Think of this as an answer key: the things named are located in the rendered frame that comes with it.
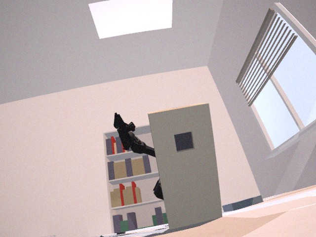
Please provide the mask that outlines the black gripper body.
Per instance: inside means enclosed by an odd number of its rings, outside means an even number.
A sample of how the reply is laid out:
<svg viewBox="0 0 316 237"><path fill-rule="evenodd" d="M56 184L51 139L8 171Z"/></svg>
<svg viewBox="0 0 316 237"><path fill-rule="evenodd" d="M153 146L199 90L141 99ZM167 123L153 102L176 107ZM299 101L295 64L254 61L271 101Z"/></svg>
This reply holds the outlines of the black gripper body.
<svg viewBox="0 0 316 237"><path fill-rule="evenodd" d="M121 140L125 140L125 139L129 138L130 135L127 133L130 130L129 125L127 127L124 126L124 127L118 129L118 124L116 124L116 125L114 125L114 128L117 129L117 131L119 133L119 137Z"/></svg>

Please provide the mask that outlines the grey rectangular panel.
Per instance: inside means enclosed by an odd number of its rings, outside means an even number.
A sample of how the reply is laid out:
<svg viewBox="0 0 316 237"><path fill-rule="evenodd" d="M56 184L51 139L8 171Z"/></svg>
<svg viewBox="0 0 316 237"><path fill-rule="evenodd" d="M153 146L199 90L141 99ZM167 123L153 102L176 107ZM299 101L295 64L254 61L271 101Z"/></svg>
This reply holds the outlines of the grey rectangular panel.
<svg viewBox="0 0 316 237"><path fill-rule="evenodd" d="M209 103L148 117L169 229L223 217Z"/></svg>

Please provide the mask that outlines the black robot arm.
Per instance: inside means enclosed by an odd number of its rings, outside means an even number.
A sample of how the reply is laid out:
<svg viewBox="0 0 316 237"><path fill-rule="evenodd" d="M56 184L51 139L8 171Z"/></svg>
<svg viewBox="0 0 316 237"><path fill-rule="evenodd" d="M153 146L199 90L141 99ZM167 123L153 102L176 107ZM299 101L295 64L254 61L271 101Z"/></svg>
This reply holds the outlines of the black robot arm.
<svg viewBox="0 0 316 237"><path fill-rule="evenodd" d="M128 125L130 127L130 130L127 133L130 136L129 136L129 138L127 138L125 140L121 140L121 142L124 146L123 149L129 150L129 147L130 147L134 153L139 153L139 154L145 153L145 154L156 157L154 148L147 146L144 142L139 140L139 138L134 135L133 131L135 131L135 127L136 127L134 125L134 123L130 122ZM132 132L130 132L130 131L132 131ZM157 198L163 199L160 179L157 181L153 191L154 191L154 194Z"/></svg>

